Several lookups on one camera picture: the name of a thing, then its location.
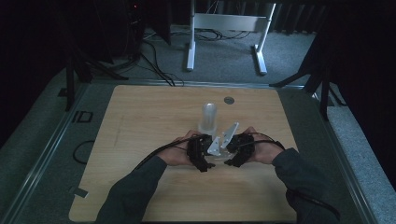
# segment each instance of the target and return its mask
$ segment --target metal frame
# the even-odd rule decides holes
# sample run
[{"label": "metal frame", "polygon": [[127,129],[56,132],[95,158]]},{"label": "metal frame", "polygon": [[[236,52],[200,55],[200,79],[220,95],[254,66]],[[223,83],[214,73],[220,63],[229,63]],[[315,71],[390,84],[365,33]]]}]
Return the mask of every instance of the metal frame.
[{"label": "metal frame", "polygon": [[195,13],[195,0],[191,0],[191,40],[187,59],[187,70],[194,69],[195,61],[195,29],[218,29],[237,30],[249,32],[261,32],[259,44],[254,46],[255,56],[262,75],[267,74],[262,49],[270,28],[276,4],[271,4],[271,11],[268,17],[235,16]]},{"label": "metal frame", "polygon": [[[121,80],[93,80],[92,84],[94,83],[106,83],[110,85],[148,85],[148,86],[166,86],[168,85],[165,81],[161,80],[150,80],[150,79],[144,79],[144,80],[126,80],[126,81],[121,81]],[[80,99],[82,98],[84,92],[88,89],[89,84],[82,84],[82,86],[78,90],[76,102],[72,106],[71,110],[67,113],[64,114],[63,119],[60,121],[58,124],[57,129],[55,130],[53,136],[51,139],[48,141],[46,147],[44,148],[40,158],[37,160],[35,163],[34,167],[26,176],[26,179],[23,182],[23,185],[21,186],[17,196],[14,198],[11,206],[8,208],[6,211],[5,215],[3,216],[3,219],[0,220],[0,224],[13,224],[13,223],[18,223],[18,219],[21,215],[21,212],[24,208],[24,206],[27,204],[29,201],[30,197],[32,196],[35,187],[39,183],[42,175],[47,169],[48,164],[50,163],[54,153],[56,152],[56,149],[62,140],[65,131],[68,128],[68,125],[70,124],[73,115],[75,114],[77,110],[78,103]],[[272,88],[267,84],[252,84],[252,83],[247,83],[247,84],[239,84],[239,83],[209,83],[209,82],[184,82],[185,86],[190,86],[190,87],[219,87],[219,88],[251,88],[251,89],[273,89],[277,90],[277,88]],[[291,86],[287,85],[285,89],[295,89],[295,90],[301,90],[303,86]],[[334,156],[337,158],[338,161],[338,166],[341,169],[341,174],[343,175],[346,185],[349,189],[349,192],[351,194],[351,197],[353,201],[356,204],[356,207],[361,214],[361,219],[363,223],[377,223],[377,220],[375,218],[375,215],[368,204],[364,193],[361,189],[360,183],[357,180],[356,176],[354,175],[354,172],[352,168],[350,167],[350,164],[347,160],[347,157],[340,146],[339,142],[336,140],[337,137],[335,136],[334,132],[332,131],[332,127],[328,122],[322,122],[322,125],[324,129],[326,130],[327,134],[330,136],[330,139],[332,140],[332,148],[334,149]]]}]

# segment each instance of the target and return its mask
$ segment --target white object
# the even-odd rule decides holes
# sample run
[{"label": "white object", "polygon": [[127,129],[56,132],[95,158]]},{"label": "white object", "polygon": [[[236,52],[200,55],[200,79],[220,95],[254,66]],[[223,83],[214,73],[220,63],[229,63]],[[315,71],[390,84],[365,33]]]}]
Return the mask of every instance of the white object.
[{"label": "white object", "polygon": [[271,20],[275,11],[276,4],[270,4],[270,11],[267,17],[236,16],[223,14],[204,14],[195,13],[195,0],[191,0],[191,20],[190,20],[190,45],[187,59],[187,70],[194,69],[195,60],[195,29],[214,29],[214,30],[235,30],[248,32],[261,32],[259,44],[254,46],[255,57],[262,75],[267,74],[262,48],[267,37]]},{"label": "white object", "polygon": [[220,137],[216,137],[215,140],[213,140],[213,143],[210,145],[210,147],[207,149],[207,153],[213,155],[213,156],[220,156],[220,148],[219,148],[219,139]]},{"label": "white object", "polygon": [[206,133],[215,138],[216,130],[218,128],[216,123],[216,115],[218,109],[215,104],[205,104],[202,107],[202,118],[198,123],[198,132]]},{"label": "white object", "polygon": [[236,132],[236,129],[238,128],[239,123],[235,122],[233,126],[231,126],[227,131],[223,133],[223,142],[221,144],[221,148],[226,148],[228,144],[231,142],[231,139],[233,138],[233,135]]}]

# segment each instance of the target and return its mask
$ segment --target gray sleeve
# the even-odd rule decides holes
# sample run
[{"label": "gray sleeve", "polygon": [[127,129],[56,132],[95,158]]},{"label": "gray sleeve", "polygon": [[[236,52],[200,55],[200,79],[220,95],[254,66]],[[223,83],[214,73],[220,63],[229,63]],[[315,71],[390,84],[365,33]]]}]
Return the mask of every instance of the gray sleeve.
[{"label": "gray sleeve", "polygon": [[[321,201],[330,186],[326,176],[316,166],[303,160],[294,148],[277,155],[273,165],[276,175],[288,189],[301,192],[316,201]],[[297,223],[339,223],[328,208],[296,196],[289,190],[286,198],[289,205],[297,212]]]},{"label": "gray sleeve", "polygon": [[95,223],[140,223],[166,163],[155,156],[118,181],[108,193]]}]

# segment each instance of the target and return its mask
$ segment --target person's left hand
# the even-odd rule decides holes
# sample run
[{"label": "person's left hand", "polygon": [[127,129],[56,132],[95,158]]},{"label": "person's left hand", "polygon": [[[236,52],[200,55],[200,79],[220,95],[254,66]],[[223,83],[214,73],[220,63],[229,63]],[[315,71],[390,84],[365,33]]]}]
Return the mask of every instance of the person's left hand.
[{"label": "person's left hand", "polygon": [[[181,141],[184,139],[191,138],[194,135],[201,134],[194,130],[189,130],[184,137],[179,137],[174,140]],[[190,158],[187,156],[187,146],[188,141],[180,143],[174,147],[169,147],[157,154],[167,165],[177,166],[177,165],[192,165]]]}]

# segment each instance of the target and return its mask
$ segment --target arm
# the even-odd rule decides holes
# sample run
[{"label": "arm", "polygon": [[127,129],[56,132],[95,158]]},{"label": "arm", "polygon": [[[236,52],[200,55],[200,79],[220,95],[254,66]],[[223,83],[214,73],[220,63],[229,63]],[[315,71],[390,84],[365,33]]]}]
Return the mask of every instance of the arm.
[{"label": "arm", "polygon": [[166,168],[158,156],[118,181],[108,193],[95,223],[140,223]]},{"label": "arm", "polygon": [[[175,141],[195,134],[199,133],[189,131]],[[187,145],[184,142],[159,152],[139,169],[118,181],[110,189],[95,223],[140,223],[166,166],[192,165],[186,153]]]},{"label": "arm", "polygon": [[[258,134],[253,127],[247,128],[245,133],[251,133],[255,141],[270,140]],[[325,208],[326,204],[318,205],[310,201],[321,200],[330,183],[317,167],[304,161],[294,148],[283,150],[272,143],[259,143],[248,161],[275,166],[276,175],[288,188],[286,198],[297,212],[297,223],[338,223],[331,211],[332,207]]]},{"label": "arm", "polygon": [[[301,192],[309,199],[321,200],[330,186],[324,174],[304,161],[294,148],[279,153],[272,164],[275,166],[276,175],[288,189]],[[287,191],[286,198],[297,212],[297,223],[338,223],[331,208],[312,203],[291,190]]]}]

